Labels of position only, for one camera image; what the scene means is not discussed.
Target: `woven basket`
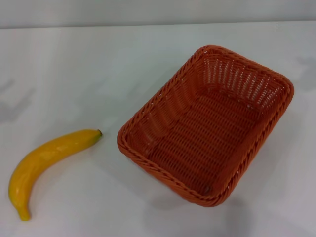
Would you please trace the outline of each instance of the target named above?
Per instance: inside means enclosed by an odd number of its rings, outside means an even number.
[[[293,94],[283,75],[205,46],[121,128],[118,147],[187,201],[217,206]]]

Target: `artificial banana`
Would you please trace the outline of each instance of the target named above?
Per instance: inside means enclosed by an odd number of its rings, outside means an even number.
[[[33,183],[56,162],[95,144],[100,130],[81,130],[56,138],[27,154],[16,166],[9,182],[9,199],[22,221],[30,219],[28,201]]]

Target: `white surface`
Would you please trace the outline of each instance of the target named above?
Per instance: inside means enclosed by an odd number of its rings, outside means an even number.
[[[315,0],[1,0],[0,28],[316,20]]]
[[[0,30],[1,237],[316,236],[316,22]],[[289,77],[288,110],[221,206],[180,199],[116,146],[120,127],[197,50],[221,45]],[[46,171],[20,222],[16,164],[81,128],[95,147]]]

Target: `wicker basket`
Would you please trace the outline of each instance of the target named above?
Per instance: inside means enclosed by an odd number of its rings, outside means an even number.
[[[187,201],[217,206],[293,94],[284,76],[205,46],[121,128],[118,147]]]

